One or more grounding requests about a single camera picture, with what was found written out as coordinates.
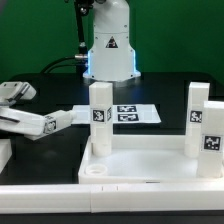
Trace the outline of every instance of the white plastic part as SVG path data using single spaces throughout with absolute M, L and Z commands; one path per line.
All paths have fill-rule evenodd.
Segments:
M 36 90 L 28 82 L 3 82 L 0 85 L 0 98 L 14 98 L 14 96 L 17 95 L 25 85 L 27 85 L 29 88 L 27 92 L 21 97 L 21 99 L 32 99 L 36 95 Z
M 111 154 L 111 141 L 113 135 L 112 84 L 95 82 L 89 87 L 90 98 L 90 132 L 93 152 L 97 156 Z
M 8 139 L 0 139 L 0 173 L 12 155 L 11 142 Z
M 102 164 L 92 164 L 86 167 L 85 173 L 93 176 L 106 176 L 108 174 L 108 169 Z
M 118 108 L 134 108 L 135 110 L 118 111 Z M 76 113 L 72 124 L 90 124 L 90 106 L 75 105 L 72 109 Z M 125 104 L 113 105 L 113 124 L 160 123 L 160 117 L 153 104 Z
M 191 82 L 188 93 L 185 155 L 197 158 L 200 148 L 202 110 L 208 100 L 209 83 Z
M 73 119 L 75 119 L 76 113 L 73 110 L 63 111 L 59 110 L 54 113 L 44 116 L 44 129 L 38 136 L 31 134 L 25 135 L 26 138 L 29 138 L 33 141 L 43 138 L 49 134 L 60 131 L 64 128 L 71 126 Z
M 224 102 L 204 102 L 201 133 L 197 175 L 220 178 L 223 169 Z
M 40 135 L 44 130 L 43 116 L 10 108 L 0 108 L 0 129 L 21 134 Z
M 184 155 L 185 136 L 113 135 L 108 157 L 93 154 L 90 138 L 79 169 L 80 184 L 200 182 L 216 179 L 197 177 L 198 160 Z M 88 175 L 86 167 L 101 164 L 107 175 Z
M 0 214 L 223 210 L 223 189 L 223 181 L 0 186 Z
M 140 76 L 129 44 L 129 5 L 125 0 L 94 3 L 94 44 L 84 78 L 123 82 Z

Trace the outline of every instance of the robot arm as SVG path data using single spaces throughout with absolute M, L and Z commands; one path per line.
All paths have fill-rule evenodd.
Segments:
M 125 86 L 138 81 L 135 50 L 129 43 L 129 5 L 126 0 L 76 0 L 74 2 L 79 36 L 79 53 L 87 55 L 88 69 L 83 64 L 86 83 L 113 82 Z M 82 16 L 94 9 L 94 43 L 87 52 Z
M 4 82 L 0 85 L 0 129 L 25 134 L 32 140 L 44 137 L 71 125 L 72 111 L 57 111 L 41 116 L 9 108 L 19 99 L 30 100 L 36 94 L 27 82 Z

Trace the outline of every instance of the white box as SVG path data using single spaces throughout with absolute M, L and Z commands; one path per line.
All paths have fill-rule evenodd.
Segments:
M 197 159 L 184 155 L 184 144 L 185 136 L 179 135 L 113 135 L 111 155 L 97 157 L 89 138 L 79 169 L 79 183 L 201 181 L 196 176 Z
M 113 135 L 113 92 L 111 83 L 95 82 L 89 87 L 90 132 L 93 152 L 97 156 L 111 153 Z
M 200 147 L 202 109 L 208 100 L 209 83 L 191 82 L 188 93 L 185 155 L 197 158 Z
M 71 126 L 73 119 L 75 118 L 75 111 L 63 111 L 59 110 L 54 113 L 48 114 L 44 116 L 45 126 L 40 135 L 25 135 L 26 138 L 31 139 L 33 141 L 43 138 L 49 134 L 60 131 L 64 128 Z
M 197 175 L 220 178 L 223 169 L 224 102 L 204 102 L 201 133 Z
M 43 132 L 45 118 L 10 108 L 0 108 L 0 129 L 21 134 L 40 135 Z

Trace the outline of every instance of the white block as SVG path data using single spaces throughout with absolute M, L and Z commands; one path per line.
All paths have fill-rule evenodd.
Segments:
M 12 155 L 11 142 L 8 139 L 0 139 L 0 173 L 4 169 Z
M 223 168 L 224 102 L 204 102 L 201 133 L 197 175 L 219 178 Z
M 105 108 L 113 104 L 112 84 L 107 82 L 95 82 L 89 87 L 90 105 Z
M 209 83 L 191 82 L 188 93 L 185 155 L 197 158 L 200 147 L 202 109 L 208 100 Z
M 90 132 L 93 153 L 97 156 L 111 154 L 113 135 L 113 92 L 111 83 L 95 82 L 89 87 Z
M 90 192 L 78 184 L 0 186 L 0 213 L 90 212 Z
M 223 210 L 223 182 L 131 185 L 131 212 Z
M 45 126 L 41 134 L 38 136 L 35 135 L 25 135 L 26 138 L 29 138 L 33 141 L 43 138 L 49 134 L 60 131 L 64 128 L 71 126 L 73 119 L 75 118 L 75 111 L 63 111 L 59 110 L 54 113 L 44 116 Z
M 29 87 L 27 92 L 21 97 L 30 100 L 36 95 L 36 90 L 28 82 L 3 82 L 0 85 L 0 96 L 3 99 L 14 98 L 24 87 Z

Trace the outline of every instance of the black surface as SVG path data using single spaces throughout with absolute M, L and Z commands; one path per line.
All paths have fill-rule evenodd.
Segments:
M 22 74 L 15 81 L 27 81 L 36 90 L 32 101 L 20 101 L 13 108 L 46 115 L 87 105 L 88 85 L 75 74 Z M 147 73 L 139 84 L 114 89 L 114 104 L 155 104 L 162 123 L 114 125 L 115 134 L 184 134 L 190 81 L 210 83 L 210 100 L 224 100 L 224 87 L 203 73 Z M 19 134 L 10 137 L 13 156 L 0 175 L 0 185 L 77 183 L 89 125 L 73 125 L 35 142 Z M 224 221 L 223 211 L 147 212 L 109 214 L 1 215 L 6 223 L 210 223 Z

